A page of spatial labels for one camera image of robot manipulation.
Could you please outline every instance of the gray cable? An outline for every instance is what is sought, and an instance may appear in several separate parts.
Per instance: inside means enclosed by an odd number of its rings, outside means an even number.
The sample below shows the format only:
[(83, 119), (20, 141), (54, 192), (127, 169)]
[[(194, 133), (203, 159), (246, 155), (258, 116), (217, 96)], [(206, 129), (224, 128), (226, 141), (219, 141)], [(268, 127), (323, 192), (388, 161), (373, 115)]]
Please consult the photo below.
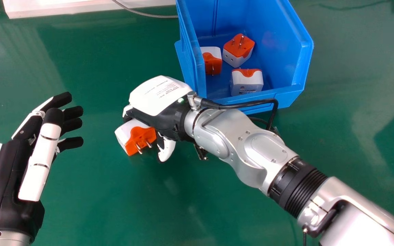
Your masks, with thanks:
[(121, 8), (130, 11), (132, 13), (135, 14), (139, 14), (139, 15), (143, 15), (143, 16), (147, 16), (147, 17), (153, 17), (153, 18), (162, 18), (162, 19), (174, 19), (174, 18), (179, 18), (179, 16), (177, 15), (157, 15), (157, 14), (147, 14), (147, 13), (143, 13), (143, 12), (139, 12), (136, 10), (133, 10), (131, 8), (128, 8), (127, 6), (125, 6), (124, 4), (120, 3), (118, 0), (112, 0), (114, 3), (116, 3), (117, 5), (119, 5)]

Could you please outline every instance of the blue plastic bin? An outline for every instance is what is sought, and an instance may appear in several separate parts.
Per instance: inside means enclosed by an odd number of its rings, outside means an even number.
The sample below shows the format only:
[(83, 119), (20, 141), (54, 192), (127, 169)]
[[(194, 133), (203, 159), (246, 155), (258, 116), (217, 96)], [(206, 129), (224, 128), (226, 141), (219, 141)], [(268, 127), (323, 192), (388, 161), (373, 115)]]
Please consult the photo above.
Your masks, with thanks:
[[(218, 103), (243, 103), (276, 98), (280, 108), (294, 102), (305, 88), (313, 40), (288, 0), (176, 0), (180, 40), (175, 43), (185, 82), (200, 96)], [(223, 45), (243, 33), (255, 41), (251, 58), (241, 68), (263, 71), (261, 92), (231, 96), (231, 67), (206, 75), (200, 46)], [(272, 105), (243, 109), (264, 112)]]

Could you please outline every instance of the green tabletop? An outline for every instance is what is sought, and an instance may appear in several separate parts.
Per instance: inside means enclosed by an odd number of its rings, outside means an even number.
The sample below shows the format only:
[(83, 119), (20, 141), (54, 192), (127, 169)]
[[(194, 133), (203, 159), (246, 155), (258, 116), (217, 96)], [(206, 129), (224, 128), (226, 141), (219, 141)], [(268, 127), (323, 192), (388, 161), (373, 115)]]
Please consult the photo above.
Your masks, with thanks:
[[(394, 0), (372, 3), (292, 2), (315, 48), (305, 91), (275, 124), (306, 161), (394, 214)], [(177, 20), (126, 11), (0, 14), (0, 141), (52, 95), (69, 91), (85, 111), (69, 134), (84, 146), (53, 165), (35, 245), (301, 245), (296, 220), (215, 157), (180, 143), (158, 164), (154, 150), (128, 157), (116, 141), (138, 84), (183, 79), (178, 39)]]

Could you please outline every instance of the orange and white plug adapter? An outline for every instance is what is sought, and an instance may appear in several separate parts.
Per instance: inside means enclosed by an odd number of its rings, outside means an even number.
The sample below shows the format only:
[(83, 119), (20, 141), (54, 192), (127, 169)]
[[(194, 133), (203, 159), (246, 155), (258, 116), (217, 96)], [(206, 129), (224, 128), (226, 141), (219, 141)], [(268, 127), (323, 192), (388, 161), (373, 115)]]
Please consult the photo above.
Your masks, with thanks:
[(205, 71), (208, 75), (220, 74), (222, 72), (222, 50), (219, 47), (200, 47), (205, 61)]
[(139, 152), (142, 154), (142, 149), (145, 147), (152, 147), (152, 143), (156, 141), (155, 128), (149, 127), (139, 120), (132, 119), (121, 125), (115, 130), (116, 138), (119, 144), (124, 149), (126, 154), (134, 155)]
[(252, 55), (255, 41), (242, 33), (225, 43), (223, 47), (223, 60), (232, 67), (239, 67)]
[(260, 69), (234, 69), (230, 82), (230, 94), (238, 96), (260, 92), (264, 86), (264, 79)]

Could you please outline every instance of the robotic hand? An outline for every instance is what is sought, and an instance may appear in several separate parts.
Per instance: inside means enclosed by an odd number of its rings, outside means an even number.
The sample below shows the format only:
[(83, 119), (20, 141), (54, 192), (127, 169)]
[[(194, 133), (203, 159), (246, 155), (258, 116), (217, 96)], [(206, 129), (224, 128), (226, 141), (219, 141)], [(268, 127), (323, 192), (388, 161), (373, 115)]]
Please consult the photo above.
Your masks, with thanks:
[(236, 109), (244, 104), (214, 103), (165, 76), (138, 86), (129, 101), (125, 124), (117, 129), (128, 133), (126, 138), (117, 134), (124, 149), (135, 145), (141, 153), (149, 144), (146, 135), (133, 136), (137, 121), (141, 129), (157, 132), (160, 161), (168, 159), (176, 141), (194, 143), (200, 159), (207, 159), (209, 152), (227, 162), (243, 183), (258, 188), (294, 216), (304, 233), (321, 235), (323, 246), (394, 245), (391, 214), (303, 161), (274, 132), (257, 127)]
[(42, 226), (40, 196), (56, 155), (83, 145), (81, 137), (59, 138), (82, 125), (83, 108), (58, 109), (72, 101), (69, 92), (35, 108), (0, 143), (0, 246), (28, 246)]

